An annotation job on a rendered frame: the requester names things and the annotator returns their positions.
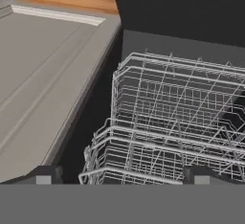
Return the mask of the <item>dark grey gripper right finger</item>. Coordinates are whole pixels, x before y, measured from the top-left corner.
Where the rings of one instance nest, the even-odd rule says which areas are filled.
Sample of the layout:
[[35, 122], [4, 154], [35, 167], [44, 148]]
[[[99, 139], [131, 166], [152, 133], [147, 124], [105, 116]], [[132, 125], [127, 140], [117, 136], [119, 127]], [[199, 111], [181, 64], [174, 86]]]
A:
[[219, 175], [211, 168], [204, 166], [185, 166], [183, 173], [183, 183], [186, 185], [244, 185], [244, 182]]

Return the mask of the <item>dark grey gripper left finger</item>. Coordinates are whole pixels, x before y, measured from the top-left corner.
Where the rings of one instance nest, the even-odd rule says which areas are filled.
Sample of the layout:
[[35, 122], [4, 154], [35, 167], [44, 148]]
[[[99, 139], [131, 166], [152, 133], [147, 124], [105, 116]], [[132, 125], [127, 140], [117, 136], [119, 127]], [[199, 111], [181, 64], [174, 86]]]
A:
[[62, 184], [62, 167], [60, 166], [39, 166], [30, 171], [26, 175], [12, 178], [4, 182], [5, 185], [9, 184], [22, 184], [22, 185], [55, 185]]

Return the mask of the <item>dark grey dishwasher body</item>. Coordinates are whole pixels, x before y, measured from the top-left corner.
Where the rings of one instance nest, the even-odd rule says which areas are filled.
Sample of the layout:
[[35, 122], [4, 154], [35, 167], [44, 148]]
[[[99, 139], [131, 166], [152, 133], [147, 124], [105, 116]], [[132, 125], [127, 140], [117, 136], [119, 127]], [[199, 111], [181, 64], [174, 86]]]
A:
[[87, 99], [80, 107], [75, 123], [67, 136], [67, 144], [59, 160], [66, 184], [80, 184], [78, 175], [84, 167], [84, 149], [92, 144], [94, 133], [111, 116], [112, 79], [119, 64], [132, 53], [173, 55], [185, 59], [202, 59], [206, 62], [245, 68], [245, 50], [241, 57], [234, 56], [234, 47], [216, 43], [188, 40], [167, 35], [123, 31], [116, 45], [95, 79]]

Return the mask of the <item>grey cupboard door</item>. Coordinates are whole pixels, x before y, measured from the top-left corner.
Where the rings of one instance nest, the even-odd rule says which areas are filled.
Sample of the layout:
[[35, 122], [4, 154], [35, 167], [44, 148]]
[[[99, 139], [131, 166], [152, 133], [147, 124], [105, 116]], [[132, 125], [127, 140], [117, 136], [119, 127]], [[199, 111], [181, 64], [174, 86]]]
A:
[[[105, 21], [36, 17], [12, 5]], [[0, 183], [59, 157], [120, 26], [117, 15], [0, 0]]]

